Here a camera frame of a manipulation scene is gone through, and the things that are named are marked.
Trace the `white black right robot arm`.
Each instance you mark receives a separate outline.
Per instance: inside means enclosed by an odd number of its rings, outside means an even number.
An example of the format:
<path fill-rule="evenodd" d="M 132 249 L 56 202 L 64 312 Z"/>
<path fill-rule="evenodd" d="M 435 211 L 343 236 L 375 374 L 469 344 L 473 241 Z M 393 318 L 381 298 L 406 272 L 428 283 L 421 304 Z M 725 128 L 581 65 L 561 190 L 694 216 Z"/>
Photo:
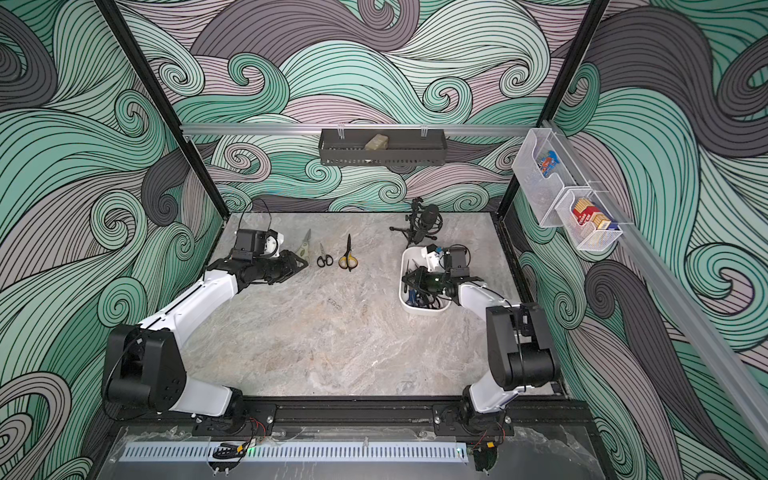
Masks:
<path fill-rule="evenodd" d="M 462 416 L 477 425 L 499 417 L 530 388 L 559 375 L 559 359 L 546 314 L 533 302 L 521 303 L 493 290 L 469 271 L 469 253 L 460 246 L 411 247 L 413 266 L 403 285 L 416 296 L 449 301 L 485 322 L 488 371 L 465 388 Z"/>

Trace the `small black scissors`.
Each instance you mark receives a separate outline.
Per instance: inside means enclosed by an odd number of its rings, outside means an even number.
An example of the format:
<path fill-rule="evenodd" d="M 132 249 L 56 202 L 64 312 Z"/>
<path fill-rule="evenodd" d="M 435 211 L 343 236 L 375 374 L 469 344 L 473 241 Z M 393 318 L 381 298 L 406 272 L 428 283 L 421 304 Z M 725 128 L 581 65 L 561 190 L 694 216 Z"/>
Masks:
<path fill-rule="evenodd" d="M 319 268 L 331 267 L 334 265 L 333 257 L 326 251 L 322 243 L 319 244 L 319 256 L 316 259 L 316 264 Z"/>

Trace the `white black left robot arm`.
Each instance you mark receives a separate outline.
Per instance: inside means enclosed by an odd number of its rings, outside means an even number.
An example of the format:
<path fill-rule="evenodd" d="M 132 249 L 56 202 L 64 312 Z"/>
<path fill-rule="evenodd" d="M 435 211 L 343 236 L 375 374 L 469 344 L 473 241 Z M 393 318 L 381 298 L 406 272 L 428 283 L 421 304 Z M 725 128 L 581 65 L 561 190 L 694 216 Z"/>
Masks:
<path fill-rule="evenodd" d="M 309 266 L 282 247 L 275 230 L 239 230 L 229 254 L 168 305 L 136 325 L 118 325 L 107 339 L 102 399 L 137 412 L 205 417 L 236 414 L 238 392 L 193 378 L 181 349 L 223 304 L 247 287 L 283 283 Z"/>

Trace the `yellow black handled scissors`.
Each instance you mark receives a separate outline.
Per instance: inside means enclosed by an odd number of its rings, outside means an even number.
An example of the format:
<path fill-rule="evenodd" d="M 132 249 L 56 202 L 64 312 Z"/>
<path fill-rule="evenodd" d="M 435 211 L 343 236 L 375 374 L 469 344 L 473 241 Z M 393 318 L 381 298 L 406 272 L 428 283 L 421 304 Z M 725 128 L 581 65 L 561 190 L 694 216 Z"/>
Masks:
<path fill-rule="evenodd" d="M 338 260 L 338 265 L 340 268 L 346 269 L 348 271 L 352 271 L 356 269 L 359 265 L 358 259 L 352 255 L 352 245 L 351 245 L 350 234 L 347 235 L 346 249 L 344 254 Z"/>

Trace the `cream handled kitchen scissors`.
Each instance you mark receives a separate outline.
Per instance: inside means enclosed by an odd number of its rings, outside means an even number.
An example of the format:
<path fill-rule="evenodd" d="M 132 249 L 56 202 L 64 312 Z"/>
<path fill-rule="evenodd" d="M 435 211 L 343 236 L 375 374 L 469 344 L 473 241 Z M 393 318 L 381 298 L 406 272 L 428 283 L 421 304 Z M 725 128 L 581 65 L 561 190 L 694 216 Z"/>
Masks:
<path fill-rule="evenodd" d="M 308 262 L 311 257 L 311 250 L 310 250 L 311 233 L 312 231 L 308 229 L 304 235 L 304 238 L 299 248 L 296 251 L 296 254 L 306 262 Z"/>

